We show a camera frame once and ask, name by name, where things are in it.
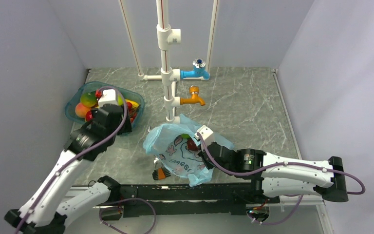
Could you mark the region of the light blue plastic bag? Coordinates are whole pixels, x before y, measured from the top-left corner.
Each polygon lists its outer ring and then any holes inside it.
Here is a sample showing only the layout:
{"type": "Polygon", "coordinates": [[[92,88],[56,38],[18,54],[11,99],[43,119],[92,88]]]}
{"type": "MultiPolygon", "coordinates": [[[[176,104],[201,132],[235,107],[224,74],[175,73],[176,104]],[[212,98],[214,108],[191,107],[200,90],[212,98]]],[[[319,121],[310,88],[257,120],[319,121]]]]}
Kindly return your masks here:
{"type": "Polygon", "coordinates": [[[212,180],[213,169],[208,169],[197,152],[187,148],[189,135],[194,146],[200,143],[194,134],[203,125],[181,114],[179,123],[163,123],[151,129],[143,143],[146,154],[156,156],[172,174],[189,180],[194,187],[212,180]]]}

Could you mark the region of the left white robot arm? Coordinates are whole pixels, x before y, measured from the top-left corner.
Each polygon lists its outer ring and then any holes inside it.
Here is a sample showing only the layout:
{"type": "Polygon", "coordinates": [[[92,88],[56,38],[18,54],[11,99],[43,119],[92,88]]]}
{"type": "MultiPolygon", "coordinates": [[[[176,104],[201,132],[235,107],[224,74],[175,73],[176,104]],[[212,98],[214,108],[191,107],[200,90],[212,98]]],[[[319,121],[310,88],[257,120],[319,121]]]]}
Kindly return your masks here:
{"type": "Polygon", "coordinates": [[[120,199],[120,183],[101,177],[93,188],[63,201],[75,180],[99,154],[112,146],[117,135],[131,130],[124,105],[104,104],[91,110],[93,119],[71,132],[54,168],[34,195],[20,208],[9,210],[4,220],[23,234],[62,234],[91,207],[120,199]]]}

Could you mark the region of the fake dark red fruit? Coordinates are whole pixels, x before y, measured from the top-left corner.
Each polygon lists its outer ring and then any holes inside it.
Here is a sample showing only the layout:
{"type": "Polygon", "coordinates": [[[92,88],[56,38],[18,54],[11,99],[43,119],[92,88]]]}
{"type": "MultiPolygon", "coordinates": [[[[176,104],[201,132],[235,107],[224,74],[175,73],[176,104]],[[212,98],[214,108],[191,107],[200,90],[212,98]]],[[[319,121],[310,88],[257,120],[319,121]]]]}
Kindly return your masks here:
{"type": "Polygon", "coordinates": [[[200,149],[196,146],[195,142],[191,138],[187,140],[187,149],[192,152],[200,151],[200,149]]]}

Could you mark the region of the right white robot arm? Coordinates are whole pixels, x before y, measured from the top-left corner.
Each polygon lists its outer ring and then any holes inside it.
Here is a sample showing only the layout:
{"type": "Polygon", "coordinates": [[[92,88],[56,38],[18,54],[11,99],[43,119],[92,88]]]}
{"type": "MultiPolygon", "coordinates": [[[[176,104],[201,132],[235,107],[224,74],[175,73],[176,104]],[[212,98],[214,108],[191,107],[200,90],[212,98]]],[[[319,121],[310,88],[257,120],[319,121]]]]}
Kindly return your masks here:
{"type": "Polygon", "coordinates": [[[218,168],[236,178],[251,180],[254,202],[281,195],[317,195],[331,202],[347,202],[342,158],[324,161],[287,158],[256,149],[231,150],[216,142],[198,155],[207,168],[218,168]]]}

